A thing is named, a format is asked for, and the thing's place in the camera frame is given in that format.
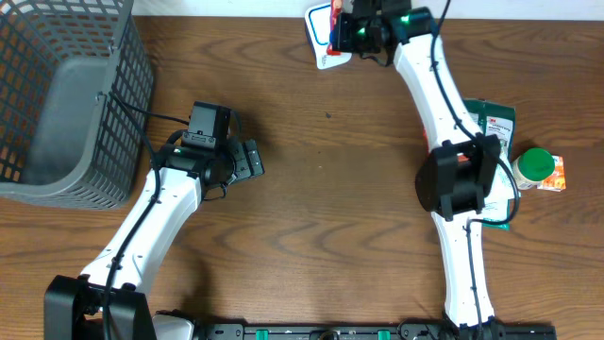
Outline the green-lidded seasoning jar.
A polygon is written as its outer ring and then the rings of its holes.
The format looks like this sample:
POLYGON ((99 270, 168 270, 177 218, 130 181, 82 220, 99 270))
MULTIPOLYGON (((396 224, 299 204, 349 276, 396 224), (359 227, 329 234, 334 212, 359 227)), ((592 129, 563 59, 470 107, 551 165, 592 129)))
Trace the green-lidded seasoning jar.
POLYGON ((543 148, 533 147, 512 162, 512 173, 519 190, 536 187, 555 170, 553 156, 543 148))

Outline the red white sachet stick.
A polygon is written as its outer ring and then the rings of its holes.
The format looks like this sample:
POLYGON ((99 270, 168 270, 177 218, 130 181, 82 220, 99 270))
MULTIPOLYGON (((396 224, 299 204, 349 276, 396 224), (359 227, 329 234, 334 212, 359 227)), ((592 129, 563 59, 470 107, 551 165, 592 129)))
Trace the red white sachet stick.
POLYGON ((329 56, 341 56, 342 52, 335 47, 337 34, 335 33, 338 17, 341 14, 344 6, 343 0, 331 0, 330 1, 330 15, 329 15, 329 44, 327 46, 327 54, 329 56))

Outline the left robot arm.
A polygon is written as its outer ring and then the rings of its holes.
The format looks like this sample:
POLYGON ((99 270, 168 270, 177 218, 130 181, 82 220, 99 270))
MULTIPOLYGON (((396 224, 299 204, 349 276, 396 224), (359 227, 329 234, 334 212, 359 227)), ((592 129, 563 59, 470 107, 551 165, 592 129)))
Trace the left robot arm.
POLYGON ((196 322, 151 314, 147 296, 189 217, 213 189, 263 175, 255 141, 232 137, 216 149, 165 144, 143 191, 101 253, 76 278, 58 275, 43 304, 46 339, 197 339, 196 322))

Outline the orange snack packet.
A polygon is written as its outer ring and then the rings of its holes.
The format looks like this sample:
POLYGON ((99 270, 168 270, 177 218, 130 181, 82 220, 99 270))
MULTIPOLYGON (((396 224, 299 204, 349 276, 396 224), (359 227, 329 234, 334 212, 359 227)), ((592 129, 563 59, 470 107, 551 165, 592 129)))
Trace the orange snack packet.
POLYGON ((554 171, 537 185, 539 190, 561 192, 566 189, 563 157, 553 156, 553 160, 554 171))

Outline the green 3M gloves package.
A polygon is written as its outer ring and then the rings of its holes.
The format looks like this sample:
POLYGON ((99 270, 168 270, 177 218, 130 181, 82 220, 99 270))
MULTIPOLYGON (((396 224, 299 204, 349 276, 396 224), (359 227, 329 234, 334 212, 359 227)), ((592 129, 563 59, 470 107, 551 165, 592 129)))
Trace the green 3M gloves package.
POLYGON ((498 138, 501 144, 500 158, 505 156, 509 162, 515 132, 515 108, 483 99, 464 99, 463 102, 472 119, 481 127, 482 133, 498 138))

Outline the red snack pouch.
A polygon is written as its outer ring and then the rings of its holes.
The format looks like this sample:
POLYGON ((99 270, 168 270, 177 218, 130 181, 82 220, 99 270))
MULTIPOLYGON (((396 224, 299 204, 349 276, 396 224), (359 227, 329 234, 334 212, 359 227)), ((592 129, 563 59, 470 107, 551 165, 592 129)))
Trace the red snack pouch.
MULTIPOLYGON (((427 136, 427 133, 425 131, 423 132, 423 137, 424 137, 425 141, 428 142, 428 136, 427 136)), ((427 154, 428 155, 430 154, 430 148, 429 147, 427 147, 427 154)), ((457 154, 457 158, 458 158, 459 162, 469 162, 470 161, 470 159, 465 154, 463 154, 461 152, 459 152, 457 154)))

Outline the pale green wet wipes pack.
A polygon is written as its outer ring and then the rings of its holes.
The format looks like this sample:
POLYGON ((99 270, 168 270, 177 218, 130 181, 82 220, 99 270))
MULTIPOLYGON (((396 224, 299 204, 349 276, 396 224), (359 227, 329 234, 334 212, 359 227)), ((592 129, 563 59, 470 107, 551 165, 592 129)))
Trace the pale green wet wipes pack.
POLYGON ((510 201, 514 199, 513 188, 505 172, 510 164, 505 156, 502 156, 501 160, 506 167, 500 164, 497 166, 491 191, 485 198, 485 207, 482 210, 482 219, 487 221, 505 220, 509 216, 510 201))

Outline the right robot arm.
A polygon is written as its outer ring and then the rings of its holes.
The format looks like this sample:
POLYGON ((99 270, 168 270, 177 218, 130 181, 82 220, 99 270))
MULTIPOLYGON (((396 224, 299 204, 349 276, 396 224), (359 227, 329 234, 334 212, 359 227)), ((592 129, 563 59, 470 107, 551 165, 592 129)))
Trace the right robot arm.
POLYGON ((333 50, 387 55, 407 84, 428 143, 414 185, 436 226, 445 268, 445 316, 459 335, 480 332, 494 315, 481 250, 481 217, 499 162, 500 142, 469 115, 450 74, 438 22, 428 8, 342 9, 333 50))

